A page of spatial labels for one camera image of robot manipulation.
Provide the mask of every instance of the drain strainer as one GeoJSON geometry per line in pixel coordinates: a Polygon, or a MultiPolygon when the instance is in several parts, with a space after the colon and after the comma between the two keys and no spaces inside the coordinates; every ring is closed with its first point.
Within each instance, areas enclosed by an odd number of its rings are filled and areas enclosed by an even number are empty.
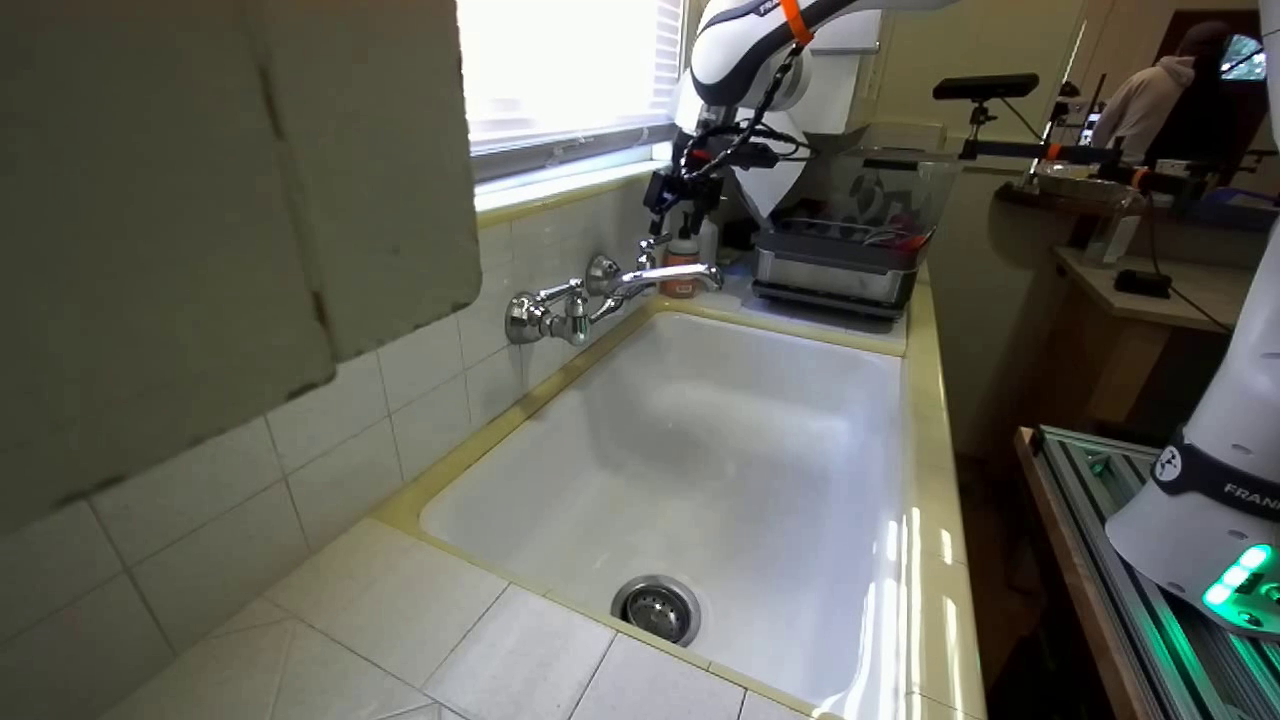
{"type": "Polygon", "coordinates": [[[670,644],[692,644],[696,600],[674,577],[635,577],[613,598],[613,618],[635,623],[670,644]]]}

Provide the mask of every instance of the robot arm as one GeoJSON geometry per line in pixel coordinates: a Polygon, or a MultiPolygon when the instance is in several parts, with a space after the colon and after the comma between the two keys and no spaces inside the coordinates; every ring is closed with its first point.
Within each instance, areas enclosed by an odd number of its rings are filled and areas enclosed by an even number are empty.
{"type": "MultiPolygon", "coordinates": [[[[1259,4],[1276,27],[1280,0],[1259,4]]],[[[1233,350],[1151,483],[1108,521],[1113,549],[1151,584],[1238,631],[1280,636],[1280,225],[1253,277],[1233,350]]]]}
{"type": "Polygon", "coordinates": [[[681,130],[674,164],[647,182],[652,229],[645,247],[670,236],[666,217],[684,203],[681,236],[696,236],[721,201],[724,169],[772,169],[775,152],[755,142],[805,145],[763,130],[763,113],[789,108],[805,92],[802,52],[814,34],[851,7],[935,7],[950,0],[710,0],[696,27],[688,80],[700,121],[681,130]]]}

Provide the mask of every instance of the window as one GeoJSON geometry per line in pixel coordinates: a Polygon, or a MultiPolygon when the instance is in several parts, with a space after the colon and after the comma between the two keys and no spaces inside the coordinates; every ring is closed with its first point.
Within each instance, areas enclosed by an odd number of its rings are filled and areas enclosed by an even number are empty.
{"type": "Polygon", "coordinates": [[[475,182],[674,138],[684,0],[462,0],[475,182]]]}
{"type": "Polygon", "coordinates": [[[1238,34],[1233,46],[1227,46],[1227,52],[1223,52],[1219,72],[1223,72],[1223,80],[1238,80],[1238,84],[1268,80],[1268,52],[1264,52],[1264,46],[1238,34]]]}

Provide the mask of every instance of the sink basin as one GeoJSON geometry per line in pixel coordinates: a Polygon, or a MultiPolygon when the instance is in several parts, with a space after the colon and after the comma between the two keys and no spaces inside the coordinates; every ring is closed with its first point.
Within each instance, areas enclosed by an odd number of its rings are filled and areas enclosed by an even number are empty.
{"type": "Polygon", "coordinates": [[[825,706],[887,677],[899,473],[899,356],[656,313],[422,528],[588,618],[674,577],[692,657],[825,706]]]}

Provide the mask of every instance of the tiled backsplash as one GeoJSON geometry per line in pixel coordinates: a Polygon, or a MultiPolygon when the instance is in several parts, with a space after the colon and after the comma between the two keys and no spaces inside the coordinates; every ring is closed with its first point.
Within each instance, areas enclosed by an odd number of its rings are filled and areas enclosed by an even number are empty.
{"type": "Polygon", "coordinates": [[[631,266],[642,182],[480,229],[474,309],[285,407],[0,536],[0,701],[94,715],[422,475],[575,350],[507,350],[511,292],[631,266]]]}

